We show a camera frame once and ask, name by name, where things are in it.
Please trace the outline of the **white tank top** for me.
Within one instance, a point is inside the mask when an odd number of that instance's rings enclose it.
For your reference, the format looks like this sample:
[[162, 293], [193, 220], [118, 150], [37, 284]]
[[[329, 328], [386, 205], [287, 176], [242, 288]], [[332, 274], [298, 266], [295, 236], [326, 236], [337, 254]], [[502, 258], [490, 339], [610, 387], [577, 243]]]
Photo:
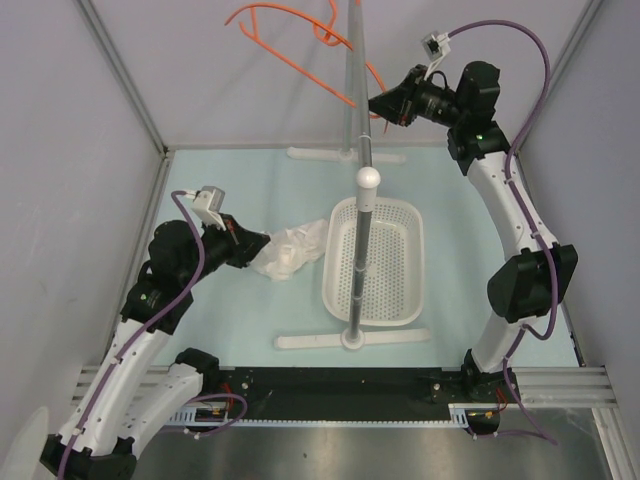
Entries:
[[287, 281], [326, 252], [329, 222], [312, 221], [270, 234], [270, 241], [251, 261], [250, 267], [273, 281]]

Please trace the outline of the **orange plastic hanger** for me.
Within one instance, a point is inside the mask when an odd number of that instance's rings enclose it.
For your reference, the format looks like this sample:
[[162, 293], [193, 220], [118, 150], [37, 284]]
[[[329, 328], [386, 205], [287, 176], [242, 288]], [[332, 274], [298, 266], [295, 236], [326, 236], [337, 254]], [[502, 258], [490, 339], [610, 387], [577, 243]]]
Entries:
[[330, 1], [328, 8], [330, 18], [323, 20], [290, 5], [252, 1], [231, 13], [224, 24], [228, 26], [235, 23], [246, 38], [338, 99], [351, 111], [356, 108], [351, 88], [335, 88], [327, 81], [326, 73], [319, 75], [314, 62], [302, 56], [302, 49], [308, 48], [310, 52], [317, 49], [335, 53], [343, 51], [346, 59], [351, 59], [355, 42], [336, 26], [340, 19], [339, 3]]

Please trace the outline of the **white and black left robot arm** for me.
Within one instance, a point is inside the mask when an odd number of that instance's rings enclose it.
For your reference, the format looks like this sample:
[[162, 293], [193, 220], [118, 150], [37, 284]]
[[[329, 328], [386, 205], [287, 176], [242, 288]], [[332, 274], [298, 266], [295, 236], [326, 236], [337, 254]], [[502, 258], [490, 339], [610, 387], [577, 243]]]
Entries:
[[202, 228], [172, 220], [155, 229], [98, 373], [68, 422], [45, 442], [40, 461], [57, 478], [129, 479], [146, 445], [184, 404], [220, 402], [224, 414], [246, 405], [224, 387], [218, 358], [196, 348], [179, 353], [160, 384], [133, 401], [192, 305], [195, 284], [223, 265], [248, 267], [270, 241], [231, 215], [221, 219]]

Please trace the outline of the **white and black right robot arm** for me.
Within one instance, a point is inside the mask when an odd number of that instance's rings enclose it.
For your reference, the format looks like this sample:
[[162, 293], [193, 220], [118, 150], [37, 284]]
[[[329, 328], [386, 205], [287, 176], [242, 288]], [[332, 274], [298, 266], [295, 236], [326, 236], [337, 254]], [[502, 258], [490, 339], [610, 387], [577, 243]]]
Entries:
[[413, 67], [396, 87], [368, 101], [371, 113], [409, 126], [423, 118], [447, 127], [447, 147], [483, 200], [497, 229], [505, 263], [487, 284], [491, 316], [465, 354], [459, 375], [473, 401], [514, 385], [509, 362], [526, 334], [548, 340], [578, 263], [526, 194], [511, 145], [494, 119], [500, 71], [484, 61], [466, 65], [455, 89], [434, 83], [427, 66]]

